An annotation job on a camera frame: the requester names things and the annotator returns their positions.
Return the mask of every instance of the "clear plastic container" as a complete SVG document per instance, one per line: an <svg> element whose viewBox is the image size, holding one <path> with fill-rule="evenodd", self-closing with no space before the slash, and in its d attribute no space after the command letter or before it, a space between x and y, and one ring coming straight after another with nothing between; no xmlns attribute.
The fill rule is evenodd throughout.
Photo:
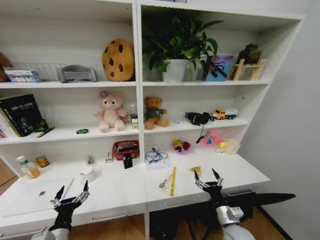
<svg viewBox="0 0 320 240"><path fill-rule="evenodd" d="M233 139L226 139L224 140L225 143L225 149L224 152L227 155L235 155L237 154L239 148L241 147L240 144L238 144L235 140Z"/></svg>
<svg viewBox="0 0 320 240"><path fill-rule="evenodd" d="M28 179L35 179L39 177L40 171L37 166L33 162L28 161L25 156L18 156L16 160L20 163L21 170Z"/></svg>
<svg viewBox="0 0 320 240"><path fill-rule="evenodd" d="M134 103L130 104L130 123L132 129L138 129L138 113Z"/></svg>

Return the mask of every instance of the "spoon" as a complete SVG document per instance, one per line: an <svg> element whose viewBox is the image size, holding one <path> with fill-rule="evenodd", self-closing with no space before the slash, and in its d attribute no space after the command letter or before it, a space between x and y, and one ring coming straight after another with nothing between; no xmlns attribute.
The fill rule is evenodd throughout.
<svg viewBox="0 0 320 240"><path fill-rule="evenodd" d="M167 182L168 182L169 178L171 177L172 173L173 173L173 170L170 169L169 172L166 174L164 181L159 184L159 188L162 189L167 184Z"/></svg>
<svg viewBox="0 0 320 240"><path fill-rule="evenodd" d="M162 183L159 184L159 188L163 188L165 186L165 184L167 184L168 180L165 179Z"/></svg>

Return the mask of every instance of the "red container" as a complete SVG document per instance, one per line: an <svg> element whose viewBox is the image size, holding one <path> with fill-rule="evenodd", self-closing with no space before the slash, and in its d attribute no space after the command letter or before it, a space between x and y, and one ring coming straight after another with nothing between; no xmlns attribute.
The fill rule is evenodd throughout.
<svg viewBox="0 0 320 240"><path fill-rule="evenodd" d="M136 147L137 147L136 150L117 152L118 147L130 148L134 145L136 145ZM113 156L115 156L115 158L118 161L122 160L123 154L131 154L132 159L135 159L139 155L139 141L137 141L137 140L117 141L112 146L112 153L113 153Z"/></svg>

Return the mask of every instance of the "wooden floor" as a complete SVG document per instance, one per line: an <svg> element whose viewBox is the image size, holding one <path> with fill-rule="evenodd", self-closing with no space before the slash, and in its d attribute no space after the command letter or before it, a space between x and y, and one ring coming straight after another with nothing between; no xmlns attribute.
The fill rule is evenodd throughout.
<svg viewBox="0 0 320 240"><path fill-rule="evenodd" d="M206 227L200 221L191 222L195 237L201 240ZM241 223L248 229L256 240L285 240L282 235L270 224L268 220L255 208L253 219ZM144 216L129 216L114 221L100 222L82 226L75 226L69 236L70 240L144 240L145 225ZM192 240L187 222L181 219L175 240ZM213 231L208 240L222 240L221 229Z"/></svg>

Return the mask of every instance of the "wooden easel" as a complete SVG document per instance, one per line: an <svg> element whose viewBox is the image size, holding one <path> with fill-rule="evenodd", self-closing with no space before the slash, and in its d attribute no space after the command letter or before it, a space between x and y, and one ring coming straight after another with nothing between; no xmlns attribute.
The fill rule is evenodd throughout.
<svg viewBox="0 0 320 240"><path fill-rule="evenodd" d="M266 65L267 59L261 59L258 64L255 65L244 65L245 60L241 59L239 64L233 66L233 72L231 75L231 80L237 81L239 80L240 74L243 69L252 69L251 80L256 81L259 79L262 70Z"/></svg>

